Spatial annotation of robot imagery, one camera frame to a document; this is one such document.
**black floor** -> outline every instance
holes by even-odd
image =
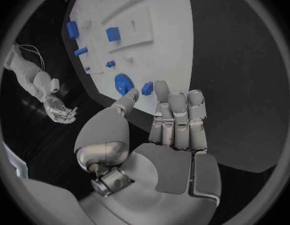
[[[4,141],[29,167],[31,179],[71,191],[79,200],[90,192],[91,175],[78,165],[73,153],[76,137],[93,115],[103,109],[89,98],[66,53],[61,26],[67,8],[64,0],[47,0],[25,25],[17,38],[19,44],[38,47],[45,70],[60,81],[59,96],[69,108],[78,107],[73,124],[52,122],[42,104],[17,83],[15,75],[5,71],[2,80],[0,114]],[[26,59],[40,64],[32,53]],[[135,148],[148,139],[148,134],[130,124],[130,144]],[[220,165],[222,197],[211,225],[219,225],[245,207],[260,191],[272,169],[250,173]]]

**blue block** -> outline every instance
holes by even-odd
[[[111,67],[114,67],[115,65],[116,65],[116,63],[113,60],[113,61],[108,61],[105,66],[108,67],[108,68],[111,68]]]
[[[109,42],[121,40],[118,27],[110,27],[109,29],[106,30],[106,35]]]
[[[70,39],[77,39],[79,37],[78,26],[75,21],[70,21],[67,23],[67,30]]]
[[[74,52],[74,54],[75,54],[75,57],[78,57],[79,55],[81,55],[81,54],[85,54],[85,53],[87,53],[87,52],[88,52],[87,47],[84,47],[84,48],[81,48],[81,49],[76,50],[76,51]]]
[[[142,94],[145,96],[150,95],[154,90],[154,83],[152,81],[147,82],[142,88]]]
[[[117,76],[115,76],[115,87],[118,93],[124,96],[132,88],[134,88],[134,84],[126,74],[120,73]]]

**wire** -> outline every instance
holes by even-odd
[[[39,57],[40,57],[40,62],[41,62],[41,69],[42,71],[45,71],[45,62],[44,62],[44,59],[43,57],[41,56],[39,50],[33,46],[33,45],[30,45],[30,44],[18,44],[17,42],[15,42],[16,46],[23,49],[23,50],[26,50],[26,51],[29,51],[29,52],[32,52],[34,54],[37,54]]]

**humanoid robot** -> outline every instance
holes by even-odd
[[[200,90],[170,93],[156,81],[157,108],[149,135],[129,154],[125,117],[138,100],[132,88],[92,117],[81,129],[74,151],[79,165],[95,173],[94,193],[80,205],[96,224],[206,225],[220,202],[216,159],[207,153]]]
[[[13,44],[4,63],[4,67],[16,74],[18,83],[32,96],[43,103],[46,114],[56,123],[70,124],[75,121],[77,107],[69,109],[57,98],[59,80],[51,79],[50,75],[31,61],[22,57],[20,48]]]

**blue object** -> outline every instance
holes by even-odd
[[[109,29],[106,30],[106,35],[109,42],[121,40],[118,27],[110,27]]]
[[[78,49],[74,52],[75,56],[78,57],[79,55],[81,54],[85,54],[88,52],[88,49],[87,47],[84,47],[84,48],[81,48],[81,49]]]
[[[154,90],[154,83],[152,81],[145,83],[142,88],[142,94],[145,96],[150,95]]]
[[[115,65],[116,65],[116,63],[113,60],[113,61],[108,61],[105,66],[108,67],[108,68],[111,68],[111,67],[114,67]]]
[[[79,37],[78,26],[75,21],[70,21],[67,23],[67,30],[70,39],[77,39]]]
[[[116,87],[117,91],[122,96],[124,96],[131,89],[133,89],[135,86],[134,86],[132,80],[127,75],[120,73],[117,76],[115,76],[115,87]]]

